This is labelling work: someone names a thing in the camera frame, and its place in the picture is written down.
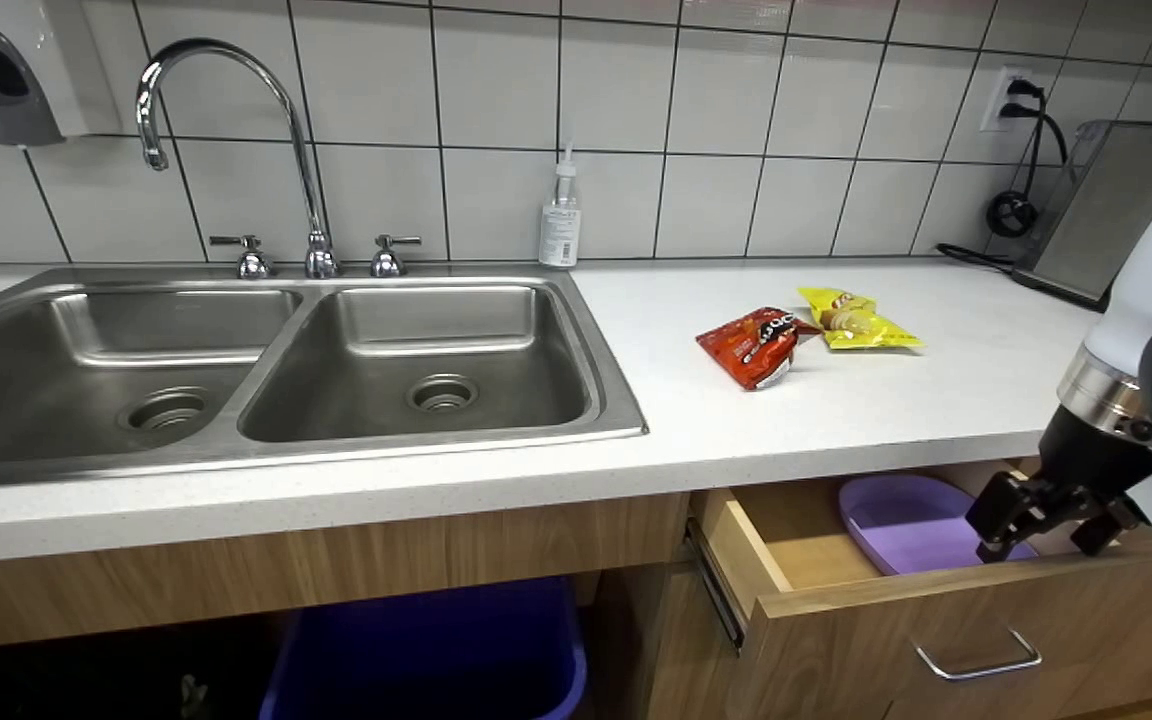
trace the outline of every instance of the open drawer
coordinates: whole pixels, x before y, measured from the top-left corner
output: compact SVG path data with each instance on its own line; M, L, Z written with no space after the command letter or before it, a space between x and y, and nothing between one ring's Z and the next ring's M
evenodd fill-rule
M880 577L837 517L841 485L702 496L701 555L742 638L728 715L1065 715L1152 603L1146 531L1097 561L1050 543L1023 562Z

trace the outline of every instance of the yellow chip bag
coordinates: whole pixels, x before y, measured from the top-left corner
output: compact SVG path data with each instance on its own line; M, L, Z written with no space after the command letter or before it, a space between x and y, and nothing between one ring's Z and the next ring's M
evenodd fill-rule
M819 335L837 351L868 351L868 348L907 348L914 351L918 341L876 312L868 294L851 294L841 288L800 288Z

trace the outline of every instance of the sink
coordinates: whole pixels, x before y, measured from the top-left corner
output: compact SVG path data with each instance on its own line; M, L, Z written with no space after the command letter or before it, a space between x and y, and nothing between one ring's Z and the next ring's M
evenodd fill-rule
M0 294L0 485L635 430L564 270L63 266Z
M548 282L342 288L271 371L250 441L525 430L596 407L581 335Z
M29 291L0 304L0 465L143 452L204 428L291 291Z

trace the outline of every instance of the faucet spout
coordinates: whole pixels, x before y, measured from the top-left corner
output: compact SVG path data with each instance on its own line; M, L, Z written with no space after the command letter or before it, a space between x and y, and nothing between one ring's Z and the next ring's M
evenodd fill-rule
M159 49L143 64L143 72L136 81L136 107L132 107L132 118L136 118L136 131L143 145L143 164L154 172L166 169L166 153L159 139L159 124L154 124L154 105L159 105L159 85L165 85L166 67L177 67L183 57L225 57L225 58L244 64L271 91L271 99L289 110L289 136L291 136L294 172L300 172L302 206L308 206L308 258L302 258L302 266L313 277L335 277L331 241L329 241L329 224L325 224L325 201L319 201L319 188L313 180L300 110L294 110L289 89L250 51L225 43L225 41L190 36L190 41Z

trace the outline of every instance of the countertop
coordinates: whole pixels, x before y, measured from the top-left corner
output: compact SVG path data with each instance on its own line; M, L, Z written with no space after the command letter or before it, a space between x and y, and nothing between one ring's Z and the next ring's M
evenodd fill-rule
M1084 308L950 264L607 264L577 282L648 434L0 489L0 561L1031 455ZM880 298L925 348L804 342L741 391L697 333L796 288Z

